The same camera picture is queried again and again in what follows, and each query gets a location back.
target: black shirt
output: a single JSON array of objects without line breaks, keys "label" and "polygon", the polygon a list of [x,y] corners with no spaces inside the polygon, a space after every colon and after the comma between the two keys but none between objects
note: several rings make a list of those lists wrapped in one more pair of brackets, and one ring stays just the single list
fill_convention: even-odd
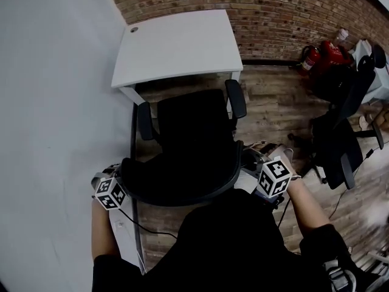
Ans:
[{"label": "black shirt", "polygon": [[357,291],[372,281],[353,263],[333,225],[313,230],[300,248],[301,255],[285,248],[272,212],[257,196],[232,189],[189,213],[177,242],[144,276],[118,257],[98,256],[92,292],[151,287],[331,291],[322,265],[334,259],[356,275]]}]

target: brick wall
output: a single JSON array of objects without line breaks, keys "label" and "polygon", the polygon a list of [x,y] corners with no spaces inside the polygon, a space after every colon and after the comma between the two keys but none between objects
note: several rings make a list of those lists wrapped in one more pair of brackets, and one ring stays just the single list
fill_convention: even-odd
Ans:
[{"label": "brick wall", "polygon": [[307,44],[349,31],[389,52],[389,16],[376,0],[115,0],[128,24],[168,14],[226,9],[243,59],[298,60]]}]

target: sleeve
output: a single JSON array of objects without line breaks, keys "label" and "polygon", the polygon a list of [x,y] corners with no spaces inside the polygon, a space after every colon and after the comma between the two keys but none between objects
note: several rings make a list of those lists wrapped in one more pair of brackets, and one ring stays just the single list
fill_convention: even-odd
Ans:
[{"label": "sleeve", "polygon": [[94,260],[92,292],[125,291],[142,280],[138,267],[114,255],[100,255]]},{"label": "sleeve", "polygon": [[358,291],[365,291],[377,279],[375,274],[362,271],[351,259],[342,236],[331,224],[314,229],[300,243],[301,255],[312,266],[338,260],[339,266],[350,270],[356,277]]},{"label": "sleeve", "polygon": [[314,229],[300,243],[301,255],[322,265],[339,257],[351,257],[342,236],[331,224]]}]

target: chair armrest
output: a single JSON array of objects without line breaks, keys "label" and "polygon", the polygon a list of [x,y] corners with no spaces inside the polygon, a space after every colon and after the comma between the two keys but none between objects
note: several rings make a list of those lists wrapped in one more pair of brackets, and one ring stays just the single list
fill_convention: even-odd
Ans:
[{"label": "chair armrest", "polygon": [[340,163],[342,165],[343,177],[345,179],[345,184],[347,189],[354,188],[355,186],[354,173],[346,153],[344,153],[343,156],[340,158]]},{"label": "chair armrest", "polygon": [[143,102],[138,105],[138,127],[143,140],[154,139],[153,121],[151,120],[150,103]]},{"label": "chair armrest", "polygon": [[381,150],[383,150],[384,149],[384,139],[382,138],[381,130],[379,129],[378,124],[375,121],[373,121],[371,123],[371,127],[373,128],[373,131],[375,133],[375,137],[377,138],[379,148]]},{"label": "chair armrest", "polygon": [[226,80],[225,88],[230,99],[233,115],[237,119],[244,117],[247,114],[246,101],[239,83],[236,80]]}]

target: hand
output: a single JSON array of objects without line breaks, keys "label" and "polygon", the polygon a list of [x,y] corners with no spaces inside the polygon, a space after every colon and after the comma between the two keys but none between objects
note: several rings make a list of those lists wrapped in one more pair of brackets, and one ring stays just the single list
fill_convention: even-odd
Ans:
[{"label": "hand", "polygon": [[293,169],[293,166],[292,166],[290,160],[287,158],[287,156],[283,152],[280,152],[278,154],[278,156],[280,156],[281,161],[292,172],[292,174],[297,175],[296,171]]}]

